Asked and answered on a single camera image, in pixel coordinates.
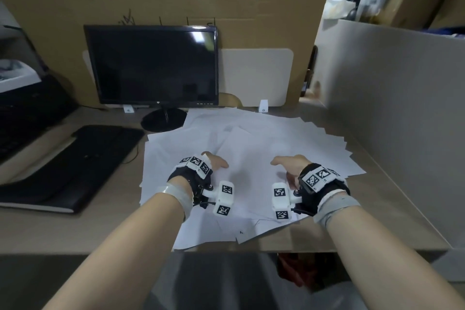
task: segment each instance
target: stack of papers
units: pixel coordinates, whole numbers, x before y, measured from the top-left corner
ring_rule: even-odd
[[[148,135],[142,178],[143,204],[166,184],[173,167],[184,157],[210,151],[229,163],[212,175],[235,186],[234,205],[227,217],[195,206],[183,223],[173,249],[204,242],[245,242],[266,231],[296,222],[275,219],[271,207],[271,185],[287,182],[282,166],[271,166],[277,155],[302,154],[312,162],[335,170],[344,178],[364,171],[350,158],[343,137],[327,135],[323,128],[300,118],[283,118],[237,108],[191,109],[182,128]]]

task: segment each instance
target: right hand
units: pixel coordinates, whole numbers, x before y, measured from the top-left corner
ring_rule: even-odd
[[[281,164],[284,169],[286,169],[287,181],[291,189],[299,188],[299,180],[297,179],[300,173],[304,170],[306,166],[311,164],[304,155],[277,155],[271,161],[271,165]]]

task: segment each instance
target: black cable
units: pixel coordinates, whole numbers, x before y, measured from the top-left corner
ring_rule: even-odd
[[[307,211],[304,211],[303,209],[291,209],[291,211],[295,213],[303,213],[305,215],[311,216],[310,213],[308,213]]]
[[[90,108],[90,109],[98,109],[98,110],[102,110],[102,111],[104,111],[104,112],[108,112],[108,109],[107,109],[107,108],[90,107],[90,106],[88,106],[88,105],[82,105],[82,104],[80,104],[79,106],[85,107],[85,108]]]
[[[131,163],[133,160],[135,160],[137,158],[137,156],[139,155],[139,144],[137,144],[137,151],[136,151],[136,156],[131,159],[129,162],[126,162],[126,163],[122,163],[122,164],[128,164],[128,163]]]
[[[203,204],[203,203],[209,203],[210,205],[216,205],[216,203],[214,203],[214,202],[205,201],[205,202],[196,203],[195,205],[192,205],[192,207],[194,207],[194,206],[199,206],[199,205],[201,205],[201,204]]]

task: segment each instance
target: monitor bezel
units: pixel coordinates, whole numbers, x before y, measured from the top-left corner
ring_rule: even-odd
[[[90,42],[91,30],[119,30],[119,29],[134,29],[147,30],[147,31],[182,31],[182,32],[195,32],[195,30],[202,30],[203,32],[212,32],[214,36],[214,55],[215,55],[215,98],[214,101],[122,101],[104,98],[102,95],[99,74],[95,67],[94,53]],[[205,106],[218,106],[219,102],[219,72],[218,72],[218,29],[216,26],[149,26],[149,25],[84,25],[85,40],[89,51],[89,58],[92,66],[93,77],[97,88],[97,94],[101,104],[132,104],[132,105],[162,105],[166,107],[181,107],[181,108],[195,108]]]

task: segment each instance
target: hand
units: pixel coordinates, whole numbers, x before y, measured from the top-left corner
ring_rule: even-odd
[[[289,183],[289,187],[291,189],[298,189],[299,188],[299,180],[297,177],[300,173],[304,170],[306,166],[311,164],[305,156],[303,155],[277,155],[271,161],[271,165],[278,165],[281,164],[284,169],[286,169],[286,177]]]
[[[206,155],[209,159],[210,162],[212,163],[212,170],[215,172],[220,168],[229,168],[228,162],[226,162],[223,158],[221,158],[218,155],[214,155],[211,152],[205,151],[202,152],[202,154]]]

